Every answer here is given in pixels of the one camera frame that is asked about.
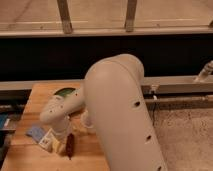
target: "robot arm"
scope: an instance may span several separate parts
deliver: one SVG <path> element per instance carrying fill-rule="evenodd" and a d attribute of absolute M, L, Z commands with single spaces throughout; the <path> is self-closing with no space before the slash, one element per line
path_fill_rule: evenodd
<path fill-rule="evenodd" d="M 132 55 L 103 59 L 87 72 L 80 103 L 70 97 L 65 108 L 41 119 L 55 122 L 49 118 L 62 119 L 85 101 L 111 171 L 167 171 L 141 91 L 143 77 L 143 65 Z"/>

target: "floor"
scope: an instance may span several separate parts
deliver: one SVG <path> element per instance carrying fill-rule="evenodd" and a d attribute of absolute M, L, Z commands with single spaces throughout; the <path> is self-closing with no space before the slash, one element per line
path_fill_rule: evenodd
<path fill-rule="evenodd" d="M 149 106 L 170 171 L 213 170 L 213 102 L 167 101 Z"/>
<path fill-rule="evenodd" d="M 74 28 L 123 28 L 127 0 L 68 0 Z M 135 27 L 200 26 L 213 19 L 211 0 L 138 0 Z M 61 29 L 57 1 L 1 0 L 0 30 Z"/>

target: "metal pole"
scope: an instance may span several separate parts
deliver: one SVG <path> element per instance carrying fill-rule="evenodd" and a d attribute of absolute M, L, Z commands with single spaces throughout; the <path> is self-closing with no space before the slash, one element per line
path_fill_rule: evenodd
<path fill-rule="evenodd" d="M 62 28 L 65 34 L 71 34 L 72 33 L 72 23 L 70 19 L 69 14 L 69 8 L 67 0 L 57 0 L 58 3 L 58 9 L 62 21 Z"/>
<path fill-rule="evenodd" d="M 137 7 L 137 0 L 128 0 L 126 21 L 125 21 L 126 32 L 132 32 L 134 30 L 136 7 Z"/>

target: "blue object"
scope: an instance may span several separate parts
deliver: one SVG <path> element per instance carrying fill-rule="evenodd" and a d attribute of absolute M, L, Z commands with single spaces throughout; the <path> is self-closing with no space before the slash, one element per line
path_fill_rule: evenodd
<path fill-rule="evenodd" d="M 0 115 L 0 129 L 4 127 L 4 123 L 7 120 L 8 115 Z"/>
<path fill-rule="evenodd" d="M 38 143 L 45 135 L 45 131 L 40 126 L 33 125 L 27 130 L 26 135 L 31 136 Z"/>

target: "black wall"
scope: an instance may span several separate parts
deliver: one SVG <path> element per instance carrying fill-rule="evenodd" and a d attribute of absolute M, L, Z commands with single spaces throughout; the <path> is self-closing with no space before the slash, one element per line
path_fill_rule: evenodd
<path fill-rule="evenodd" d="M 97 60 L 130 53 L 146 76 L 195 75 L 213 59 L 213 34 L 1 38 L 0 81 L 82 79 Z"/>

